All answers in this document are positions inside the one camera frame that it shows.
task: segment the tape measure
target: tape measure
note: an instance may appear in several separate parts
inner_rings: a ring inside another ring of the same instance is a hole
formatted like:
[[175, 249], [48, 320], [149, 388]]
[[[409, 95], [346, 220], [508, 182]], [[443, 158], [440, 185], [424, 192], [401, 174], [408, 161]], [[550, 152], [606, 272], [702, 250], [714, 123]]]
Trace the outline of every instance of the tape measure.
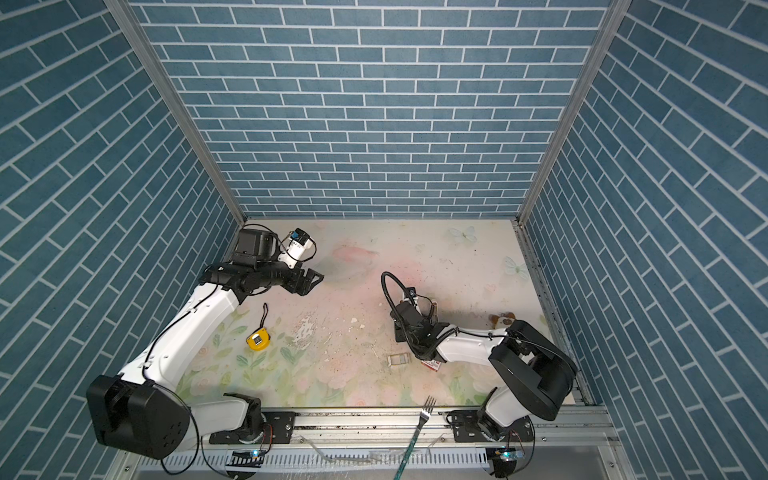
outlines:
[[259, 328], [245, 339], [248, 346], [257, 352], [264, 350], [270, 344], [270, 334], [264, 328], [264, 320], [266, 320], [266, 315], [269, 311], [270, 308], [264, 303], [264, 314], [261, 316]]

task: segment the floral tabletop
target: floral tabletop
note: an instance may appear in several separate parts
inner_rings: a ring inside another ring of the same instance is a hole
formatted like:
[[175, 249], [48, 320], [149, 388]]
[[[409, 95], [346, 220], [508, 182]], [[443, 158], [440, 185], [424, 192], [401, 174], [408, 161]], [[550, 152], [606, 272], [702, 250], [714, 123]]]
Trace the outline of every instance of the floral tabletop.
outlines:
[[[449, 362], [435, 372], [396, 343], [379, 279], [384, 270], [434, 300], [442, 322], [486, 329], [519, 318], [549, 336], [508, 221], [263, 223], [281, 237], [296, 227], [307, 231], [318, 254], [305, 267], [326, 278], [308, 296], [279, 287], [252, 296], [227, 317], [177, 386], [190, 404], [238, 392], [267, 407], [416, 406], [427, 395], [439, 405], [475, 406], [503, 385], [487, 366]], [[390, 289], [399, 298], [394, 284]], [[264, 303], [271, 340], [255, 352], [245, 339]], [[391, 366], [390, 356], [408, 362]]]

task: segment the robotic arm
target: robotic arm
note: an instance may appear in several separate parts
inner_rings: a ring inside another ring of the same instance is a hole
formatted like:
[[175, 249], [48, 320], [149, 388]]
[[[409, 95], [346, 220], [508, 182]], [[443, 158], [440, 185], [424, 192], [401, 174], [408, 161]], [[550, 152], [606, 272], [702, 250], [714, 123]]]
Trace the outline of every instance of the robotic arm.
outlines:
[[210, 433], [233, 433], [245, 443], [260, 438], [258, 399], [227, 394], [228, 399], [190, 408], [174, 389], [219, 323], [248, 296], [272, 286], [304, 296], [323, 281], [314, 270], [301, 269], [302, 255], [314, 246], [309, 234], [297, 228], [289, 237], [281, 251], [276, 233], [244, 227], [231, 261], [205, 270], [160, 335], [116, 376], [93, 381], [86, 397], [101, 444], [161, 459], [175, 449], [194, 447]]
[[[403, 291], [404, 301], [398, 305], [389, 295], [387, 278]], [[415, 288], [405, 287], [390, 272], [382, 273], [381, 281], [395, 320], [395, 340], [407, 342], [416, 358], [493, 366], [504, 380], [506, 386], [493, 390], [478, 412], [478, 427], [486, 437], [504, 438], [515, 420], [530, 414], [554, 420], [578, 368], [533, 326], [516, 320], [506, 329], [461, 329], [439, 322], [433, 305], [423, 314]]]

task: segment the metal fork head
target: metal fork head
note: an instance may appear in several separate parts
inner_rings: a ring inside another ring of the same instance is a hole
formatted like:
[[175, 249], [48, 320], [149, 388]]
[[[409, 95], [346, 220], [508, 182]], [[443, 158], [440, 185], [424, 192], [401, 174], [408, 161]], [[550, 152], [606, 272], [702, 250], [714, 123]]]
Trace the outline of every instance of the metal fork head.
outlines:
[[432, 415], [432, 410], [435, 408], [435, 404], [437, 403], [437, 399], [433, 396], [428, 396], [426, 402], [424, 402], [424, 406], [422, 407], [422, 412], [419, 414], [423, 419], [429, 420], [429, 417]]

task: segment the blue brick wall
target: blue brick wall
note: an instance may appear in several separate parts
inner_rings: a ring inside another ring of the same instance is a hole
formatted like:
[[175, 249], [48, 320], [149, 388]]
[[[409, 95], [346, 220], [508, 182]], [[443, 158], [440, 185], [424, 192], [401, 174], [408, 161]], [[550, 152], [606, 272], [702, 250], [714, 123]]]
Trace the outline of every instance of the blue brick wall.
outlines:
[[0, 478], [103, 475], [85, 389], [233, 234], [101, 0], [0, 1]]
[[608, 0], [257, 3], [132, 2], [250, 216], [513, 217]]
[[645, 478], [768, 478], [767, 25], [634, 0], [528, 225]]

